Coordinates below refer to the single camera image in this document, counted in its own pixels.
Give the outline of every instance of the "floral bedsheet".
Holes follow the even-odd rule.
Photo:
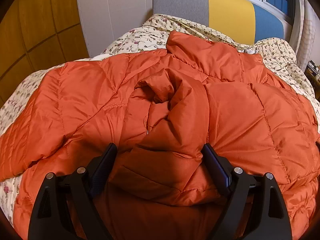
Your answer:
[[[169,33],[172,30],[188,33],[201,39],[225,42],[234,46],[239,52],[252,53],[254,51],[260,53],[267,68],[292,86],[297,93],[310,100],[318,122],[320,121],[320,103],[315,99],[310,82],[297,67],[297,59],[293,49],[286,41],[278,38],[258,41],[256,44],[249,46],[236,43],[228,36],[198,23],[167,15],[153,15],[142,27],[133,29],[114,41],[101,55],[82,60],[103,60],[120,53],[135,53],[165,48]],[[40,70],[29,75],[0,109],[0,135],[18,117],[44,75],[51,69]],[[11,223],[21,178],[22,174],[0,182],[0,207]]]

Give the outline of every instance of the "bed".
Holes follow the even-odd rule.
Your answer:
[[[169,13],[166,13],[165,7],[161,5],[163,2],[164,0],[154,0],[154,12],[156,14],[141,27],[130,30],[124,34],[110,44],[101,55],[81,60],[103,60],[120,53],[136,53],[160,48],[165,49],[169,33],[173,30],[188,33],[209,41],[224,42],[235,47],[239,52],[261,54],[263,62],[268,69],[289,84],[297,93],[309,99],[316,112],[317,120],[318,122],[320,121],[320,103],[315,99],[315,94],[310,82],[297,67],[295,53],[285,40],[280,38],[267,38],[259,40],[253,45],[240,44],[218,30],[203,25],[205,24],[205,20],[200,21],[203,24],[190,20],[192,17],[196,20],[196,16],[190,12],[188,12],[189,15],[170,12],[170,14],[180,17],[168,15]],[[0,109],[0,135],[3,134],[19,116],[26,106],[28,99],[39,86],[44,75],[51,69],[40,70],[29,75],[6,101]],[[23,174],[0,182],[0,207],[11,224],[14,204],[19,198],[19,186],[22,176]]]

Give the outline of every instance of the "yellow headboard panel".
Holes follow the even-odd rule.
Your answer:
[[[238,43],[254,44],[254,7],[248,0],[209,0],[209,27]]]

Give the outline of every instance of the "white wall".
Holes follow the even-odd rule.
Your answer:
[[[78,0],[82,30],[90,57],[152,15],[152,0]]]
[[[320,65],[320,20],[318,17],[316,17],[316,36],[310,59],[317,66]]]
[[[289,42],[292,34],[292,26],[283,19],[279,19],[283,25],[284,40]]]

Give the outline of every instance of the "metal rivet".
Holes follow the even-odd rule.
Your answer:
[[[78,172],[79,174],[82,174],[82,173],[85,172],[85,168],[84,168],[84,167],[80,167],[80,168],[77,169],[77,172]]]
[[[242,174],[243,169],[241,169],[240,167],[236,167],[236,168],[234,169],[234,171],[235,171],[235,173]]]
[[[268,179],[273,179],[273,174],[267,173],[267,174],[266,174],[266,177],[267,177]]]
[[[48,173],[47,176],[45,176],[47,179],[52,179],[54,174],[52,172]]]

